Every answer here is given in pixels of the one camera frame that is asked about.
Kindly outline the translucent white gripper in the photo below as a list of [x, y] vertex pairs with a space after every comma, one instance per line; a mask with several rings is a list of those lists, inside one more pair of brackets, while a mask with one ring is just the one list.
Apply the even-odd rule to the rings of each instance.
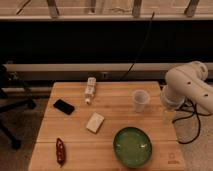
[[184, 103], [185, 97], [166, 85], [161, 91], [160, 100], [167, 108], [163, 111], [164, 121], [170, 123], [175, 116], [174, 110], [178, 109]]

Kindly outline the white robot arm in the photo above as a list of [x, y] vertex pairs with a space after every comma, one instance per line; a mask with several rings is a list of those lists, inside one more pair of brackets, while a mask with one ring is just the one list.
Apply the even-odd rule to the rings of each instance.
[[178, 109], [189, 99], [202, 109], [213, 114], [213, 87], [205, 83], [208, 76], [207, 66], [193, 61], [174, 67], [165, 74], [166, 85], [160, 95], [166, 109]]

